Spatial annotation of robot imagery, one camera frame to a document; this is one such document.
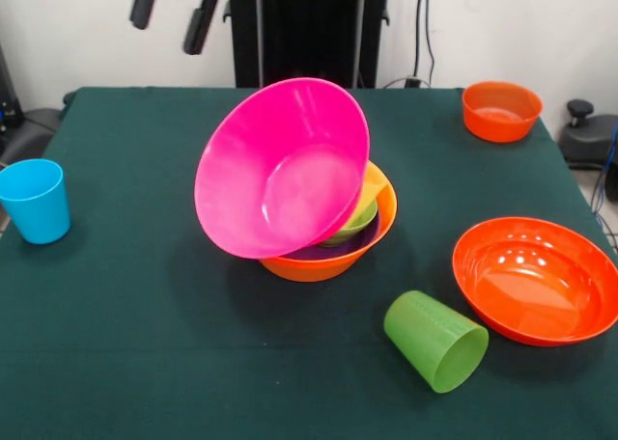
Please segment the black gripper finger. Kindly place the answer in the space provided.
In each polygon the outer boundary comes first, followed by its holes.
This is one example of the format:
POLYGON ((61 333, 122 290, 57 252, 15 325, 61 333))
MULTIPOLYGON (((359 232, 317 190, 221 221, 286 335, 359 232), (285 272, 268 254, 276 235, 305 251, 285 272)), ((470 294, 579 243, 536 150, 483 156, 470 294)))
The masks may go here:
POLYGON ((148 28, 155 0, 133 0, 129 20, 139 30, 148 28))
POLYGON ((185 54, 202 53, 217 2, 218 0, 201 0, 200 6, 193 11, 183 43, 185 54))

